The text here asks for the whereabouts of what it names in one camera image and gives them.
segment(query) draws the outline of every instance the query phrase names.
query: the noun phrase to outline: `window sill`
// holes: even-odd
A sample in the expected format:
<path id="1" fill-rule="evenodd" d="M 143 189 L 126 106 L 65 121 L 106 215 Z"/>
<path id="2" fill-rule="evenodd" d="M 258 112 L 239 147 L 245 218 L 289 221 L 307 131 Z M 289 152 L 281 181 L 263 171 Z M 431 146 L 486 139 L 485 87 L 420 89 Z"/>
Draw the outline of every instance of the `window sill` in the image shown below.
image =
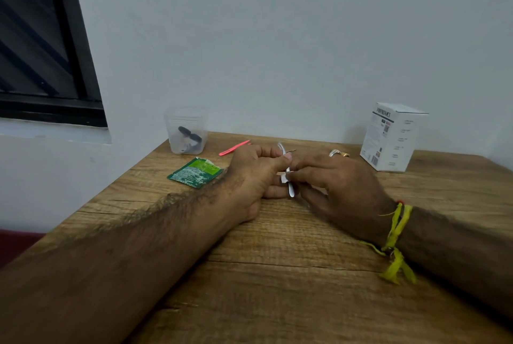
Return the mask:
<path id="1" fill-rule="evenodd" d="M 0 118 L 0 136 L 111 144 L 108 128 Z"/>

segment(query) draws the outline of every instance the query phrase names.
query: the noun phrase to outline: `white box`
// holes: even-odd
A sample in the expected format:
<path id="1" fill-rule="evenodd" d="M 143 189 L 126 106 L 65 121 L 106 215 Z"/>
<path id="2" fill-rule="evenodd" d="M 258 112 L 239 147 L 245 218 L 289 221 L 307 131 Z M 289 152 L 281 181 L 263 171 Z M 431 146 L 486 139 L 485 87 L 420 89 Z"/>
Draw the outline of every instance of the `white box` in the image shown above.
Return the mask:
<path id="1" fill-rule="evenodd" d="M 412 107 L 377 102 L 360 156 L 378 171 L 405 171 L 427 116 Z"/>

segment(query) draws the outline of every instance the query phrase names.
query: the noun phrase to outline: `wooden table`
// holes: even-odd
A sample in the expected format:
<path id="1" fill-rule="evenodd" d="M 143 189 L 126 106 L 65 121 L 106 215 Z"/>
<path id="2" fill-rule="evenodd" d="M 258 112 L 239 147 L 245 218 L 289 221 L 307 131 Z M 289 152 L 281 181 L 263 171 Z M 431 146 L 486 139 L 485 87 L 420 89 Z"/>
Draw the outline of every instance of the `wooden table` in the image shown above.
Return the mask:
<path id="1" fill-rule="evenodd" d="M 211 133 L 202 157 L 243 139 Z M 282 140 L 287 149 L 359 146 Z M 57 226 L 27 254 L 80 238 L 105 222 L 189 187 L 166 176 L 192 156 L 168 142 Z M 394 198 L 513 237 L 513 173 L 472 155 L 416 151 L 406 173 L 378 173 Z M 230 232 L 166 295 L 128 342 L 512 343 L 513 334 L 461 297 L 419 274 L 396 286 L 387 262 L 293 200 L 264 201 L 260 216 Z"/>

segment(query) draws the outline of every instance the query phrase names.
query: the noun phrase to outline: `gold ring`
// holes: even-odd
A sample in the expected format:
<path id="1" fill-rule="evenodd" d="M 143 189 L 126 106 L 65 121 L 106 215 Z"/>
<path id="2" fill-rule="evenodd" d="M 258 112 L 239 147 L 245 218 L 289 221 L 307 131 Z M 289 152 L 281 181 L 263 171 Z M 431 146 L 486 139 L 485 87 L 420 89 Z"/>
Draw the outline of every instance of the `gold ring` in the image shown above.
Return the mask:
<path id="1" fill-rule="evenodd" d="M 331 158 L 335 154 L 340 154 L 342 156 L 349 156 L 349 154 L 347 152 L 341 152 L 339 150 L 331 150 L 331 152 L 329 153 L 329 157 Z"/>

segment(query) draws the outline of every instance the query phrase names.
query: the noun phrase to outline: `green sachet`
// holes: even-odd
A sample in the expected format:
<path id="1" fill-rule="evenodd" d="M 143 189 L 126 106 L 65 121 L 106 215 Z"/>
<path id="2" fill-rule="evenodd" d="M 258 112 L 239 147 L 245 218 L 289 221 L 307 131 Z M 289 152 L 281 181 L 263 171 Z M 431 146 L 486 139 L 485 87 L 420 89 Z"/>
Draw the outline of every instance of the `green sachet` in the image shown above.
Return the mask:
<path id="1" fill-rule="evenodd" d="M 196 157 L 185 166 L 168 175 L 167 179 L 199 189 L 222 172 L 223 169 L 214 165 L 210 160 Z"/>

